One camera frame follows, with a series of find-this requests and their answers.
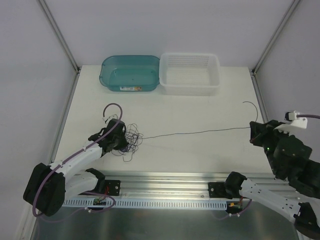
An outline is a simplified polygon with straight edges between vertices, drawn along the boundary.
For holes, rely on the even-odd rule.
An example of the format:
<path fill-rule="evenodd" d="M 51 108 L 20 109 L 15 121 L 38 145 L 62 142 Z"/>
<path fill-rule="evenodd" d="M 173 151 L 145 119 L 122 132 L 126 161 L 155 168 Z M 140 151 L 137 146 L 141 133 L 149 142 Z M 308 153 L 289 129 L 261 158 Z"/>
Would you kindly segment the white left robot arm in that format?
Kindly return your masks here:
<path fill-rule="evenodd" d="M 33 211 L 50 217 L 58 212 L 65 200 L 87 192 L 105 194 L 105 175 L 90 168 L 89 164 L 127 145 L 125 123 L 115 118 L 109 120 L 106 127 L 91 135 L 84 146 L 66 160 L 37 164 L 22 198 L 32 205 Z"/>

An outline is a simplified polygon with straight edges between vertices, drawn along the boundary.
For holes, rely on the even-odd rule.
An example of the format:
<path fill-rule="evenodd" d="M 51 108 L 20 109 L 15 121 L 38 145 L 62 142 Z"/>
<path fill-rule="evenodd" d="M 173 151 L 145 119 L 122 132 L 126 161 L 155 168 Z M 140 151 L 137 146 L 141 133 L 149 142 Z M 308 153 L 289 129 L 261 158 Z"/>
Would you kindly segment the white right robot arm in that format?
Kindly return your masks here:
<path fill-rule="evenodd" d="M 302 235 L 320 238 L 320 164 L 310 159 L 312 149 L 289 130 L 286 123 L 271 120 L 251 121 L 250 143 L 263 148 L 271 171 L 277 180 L 287 181 L 296 192 L 308 198 L 303 202 L 278 195 L 243 174 L 232 171 L 224 182 L 225 193 L 232 198 L 245 197 L 277 212 L 291 222 Z"/>

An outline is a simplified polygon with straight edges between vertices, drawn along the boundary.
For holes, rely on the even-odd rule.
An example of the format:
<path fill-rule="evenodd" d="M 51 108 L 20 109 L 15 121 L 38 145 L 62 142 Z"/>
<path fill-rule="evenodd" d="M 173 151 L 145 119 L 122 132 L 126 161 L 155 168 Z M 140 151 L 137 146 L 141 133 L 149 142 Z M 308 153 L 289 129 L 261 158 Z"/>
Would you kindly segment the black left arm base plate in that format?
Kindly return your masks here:
<path fill-rule="evenodd" d="M 108 196 L 119 196 L 121 190 L 120 180 L 102 180 L 97 185 L 97 192 Z"/>

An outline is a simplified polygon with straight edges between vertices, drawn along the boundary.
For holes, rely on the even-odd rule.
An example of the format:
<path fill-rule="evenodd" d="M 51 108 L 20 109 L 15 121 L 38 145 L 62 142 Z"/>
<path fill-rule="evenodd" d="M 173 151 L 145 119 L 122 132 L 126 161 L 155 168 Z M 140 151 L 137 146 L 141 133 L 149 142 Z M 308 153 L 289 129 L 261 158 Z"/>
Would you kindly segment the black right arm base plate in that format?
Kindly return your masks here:
<path fill-rule="evenodd" d="M 232 199 L 233 197 L 226 192 L 226 188 L 223 182 L 209 182 L 208 183 L 208 195 L 209 198 L 218 199 Z"/>

